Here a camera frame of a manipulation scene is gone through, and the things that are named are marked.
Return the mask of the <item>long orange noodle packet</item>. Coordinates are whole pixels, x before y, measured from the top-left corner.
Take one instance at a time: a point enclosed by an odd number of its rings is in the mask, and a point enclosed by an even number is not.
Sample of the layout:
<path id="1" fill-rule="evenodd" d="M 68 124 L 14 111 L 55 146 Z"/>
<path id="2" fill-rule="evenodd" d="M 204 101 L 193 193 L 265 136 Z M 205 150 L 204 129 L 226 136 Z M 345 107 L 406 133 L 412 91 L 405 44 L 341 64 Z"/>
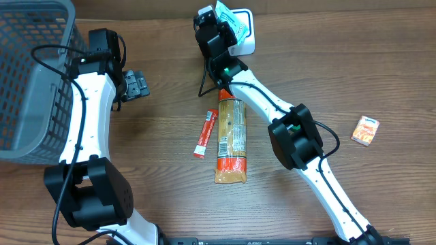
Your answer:
<path id="1" fill-rule="evenodd" d="M 217 184 L 232 184 L 247 181 L 246 113 L 245 103 L 219 91 L 218 151 L 215 168 Z"/>

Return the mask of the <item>teal tissue packet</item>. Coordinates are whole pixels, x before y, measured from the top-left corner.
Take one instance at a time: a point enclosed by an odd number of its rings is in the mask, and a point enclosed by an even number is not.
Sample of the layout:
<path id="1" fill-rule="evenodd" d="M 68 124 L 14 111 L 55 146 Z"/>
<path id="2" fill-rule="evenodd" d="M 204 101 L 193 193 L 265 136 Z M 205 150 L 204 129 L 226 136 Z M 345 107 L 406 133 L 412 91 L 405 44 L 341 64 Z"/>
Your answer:
<path id="1" fill-rule="evenodd" d="M 215 6 L 219 22 L 227 22 L 233 30 L 237 44 L 240 45 L 246 38 L 249 32 L 248 26 L 239 20 L 237 16 L 222 2 L 217 1 Z"/>

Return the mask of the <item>thin red stick sachet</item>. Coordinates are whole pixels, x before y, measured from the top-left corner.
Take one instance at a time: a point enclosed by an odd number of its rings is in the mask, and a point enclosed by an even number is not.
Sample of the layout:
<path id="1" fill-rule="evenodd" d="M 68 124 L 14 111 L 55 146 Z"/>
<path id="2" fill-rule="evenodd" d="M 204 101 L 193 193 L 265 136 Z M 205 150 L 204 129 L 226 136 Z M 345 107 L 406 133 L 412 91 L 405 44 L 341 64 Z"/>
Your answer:
<path id="1" fill-rule="evenodd" d="M 197 158 L 203 159 L 205 156 L 206 147 L 211 137 L 213 127 L 218 117 L 219 111 L 216 109 L 209 109 L 206 113 L 206 118 L 202 131 L 199 136 L 198 143 L 194 149 L 193 155 Z"/>

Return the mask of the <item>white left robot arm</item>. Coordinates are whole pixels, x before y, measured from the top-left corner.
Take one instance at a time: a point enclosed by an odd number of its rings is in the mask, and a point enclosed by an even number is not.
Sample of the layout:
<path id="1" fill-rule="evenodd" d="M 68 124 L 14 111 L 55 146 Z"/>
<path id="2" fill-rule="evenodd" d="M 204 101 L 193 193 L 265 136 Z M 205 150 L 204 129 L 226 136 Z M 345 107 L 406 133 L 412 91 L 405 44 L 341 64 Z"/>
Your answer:
<path id="1" fill-rule="evenodd" d="M 121 244 L 167 244 L 161 229 L 134 209 L 130 184 L 111 163 L 108 134 L 112 103 L 125 93 L 121 55 L 101 48 L 72 61 L 69 132 L 59 165 L 44 171 L 56 201 L 54 217 L 71 227 L 111 235 Z"/>

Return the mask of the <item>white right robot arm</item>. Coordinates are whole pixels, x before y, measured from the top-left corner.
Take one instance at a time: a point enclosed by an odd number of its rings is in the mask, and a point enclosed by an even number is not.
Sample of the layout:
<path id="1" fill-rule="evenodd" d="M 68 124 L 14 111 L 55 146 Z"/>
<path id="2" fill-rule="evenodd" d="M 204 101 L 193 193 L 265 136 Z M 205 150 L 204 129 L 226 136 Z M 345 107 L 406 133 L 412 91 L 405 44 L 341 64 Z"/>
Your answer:
<path id="1" fill-rule="evenodd" d="M 383 244 L 382 236 L 350 201 L 335 178 L 317 130 L 325 125 L 314 120 L 309 109 L 287 103 L 262 85 L 253 72 L 228 48 L 236 38 L 226 22 L 196 18 L 196 41 L 205 58 L 206 71 L 216 88 L 244 101 L 268 122 L 272 149 L 288 170 L 296 170 L 308 183 L 343 244 Z"/>

